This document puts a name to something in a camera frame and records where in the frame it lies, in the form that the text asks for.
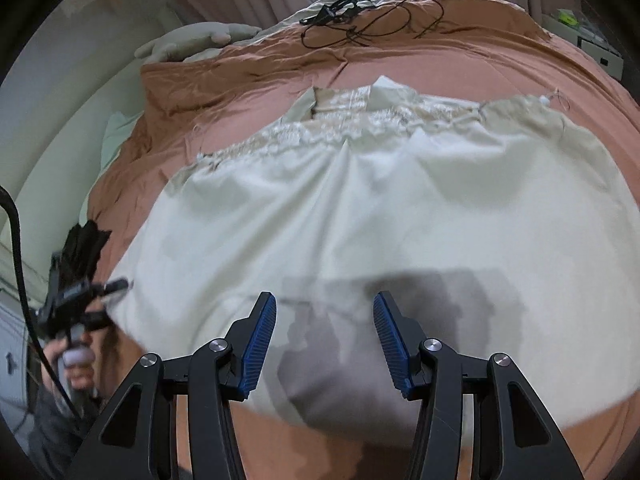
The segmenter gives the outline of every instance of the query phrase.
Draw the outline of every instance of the stuffed animal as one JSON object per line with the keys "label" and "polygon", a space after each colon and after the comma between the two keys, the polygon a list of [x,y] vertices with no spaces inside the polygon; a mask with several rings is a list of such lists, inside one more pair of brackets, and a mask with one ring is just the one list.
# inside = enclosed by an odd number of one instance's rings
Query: stuffed animal
{"label": "stuffed animal", "polygon": [[134,53],[146,63],[182,61],[211,47],[248,40],[262,29],[240,23],[200,22],[185,25],[145,43]]}

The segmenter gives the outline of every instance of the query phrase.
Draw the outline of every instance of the cabinet handle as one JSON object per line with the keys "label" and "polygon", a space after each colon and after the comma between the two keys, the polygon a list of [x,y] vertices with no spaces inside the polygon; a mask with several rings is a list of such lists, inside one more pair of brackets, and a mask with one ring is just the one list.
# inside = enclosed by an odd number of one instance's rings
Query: cabinet handle
{"label": "cabinet handle", "polygon": [[7,352],[4,357],[6,358],[6,372],[9,375],[13,375],[15,369],[18,367],[17,363],[14,360],[14,355],[11,352]]}

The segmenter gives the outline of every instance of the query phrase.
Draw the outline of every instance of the white pillow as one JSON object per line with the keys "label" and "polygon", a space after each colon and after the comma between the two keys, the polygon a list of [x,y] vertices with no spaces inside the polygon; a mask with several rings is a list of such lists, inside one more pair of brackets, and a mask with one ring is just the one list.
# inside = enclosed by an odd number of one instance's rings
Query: white pillow
{"label": "white pillow", "polygon": [[[136,126],[136,122],[138,122],[138,119],[141,116],[142,112],[130,117],[125,116],[121,112],[116,112],[110,115],[109,120],[107,121],[107,127],[104,130],[104,137],[102,138],[102,149],[100,150],[100,173],[98,173],[91,189],[94,188],[95,183],[98,182],[98,179],[101,176],[103,176],[104,172],[109,169],[111,163],[118,158],[122,143],[129,139],[134,126]],[[84,202],[82,202],[82,206],[80,207],[80,215],[78,218],[78,223],[80,225],[86,224],[87,221],[86,214],[91,189],[86,194]]]}

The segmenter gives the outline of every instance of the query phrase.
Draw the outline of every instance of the metal screw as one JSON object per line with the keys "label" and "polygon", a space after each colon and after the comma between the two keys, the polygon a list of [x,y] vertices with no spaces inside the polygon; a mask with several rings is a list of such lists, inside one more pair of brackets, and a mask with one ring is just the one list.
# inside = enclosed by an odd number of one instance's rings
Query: metal screw
{"label": "metal screw", "polygon": [[423,344],[424,347],[431,352],[437,352],[442,348],[442,343],[437,339],[425,339]]}
{"label": "metal screw", "polygon": [[145,354],[140,358],[140,364],[143,367],[148,368],[158,362],[158,356],[156,354]]}
{"label": "metal screw", "polygon": [[229,344],[224,339],[214,339],[209,343],[209,348],[214,352],[222,352]]}
{"label": "metal screw", "polygon": [[498,366],[509,366],[511,364],[511,358],[507,354],[494,355],[494,361]]}

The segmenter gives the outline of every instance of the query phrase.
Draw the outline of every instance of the white cabinet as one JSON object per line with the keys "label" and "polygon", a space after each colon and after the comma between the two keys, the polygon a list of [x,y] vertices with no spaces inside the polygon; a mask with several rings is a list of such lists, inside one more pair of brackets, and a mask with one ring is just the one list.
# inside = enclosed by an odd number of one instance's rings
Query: white cabinet
{"label": "white cabinet", "polygon": [[618,81],[622,79],[624,60],[612,52],[610,46],[607,45],[606,42],[602,42],[602,40],[594,37],[593,35],[588,36],[587,34],[583,34],[580,30],[568,27],[564,23],[560,23],[558,20],[555,20],[546,14],[542,15],[542,26],[556,36],[560,36],[569,43],[574,44],[576,47],[583,50],[585,54],[593,57],[595,62],[613,78]]}
{"label": "white cabinet", "polygon": [[23,449],[33,427],[28,413],[27,340],[20,305],[0,288],[0,412]]}

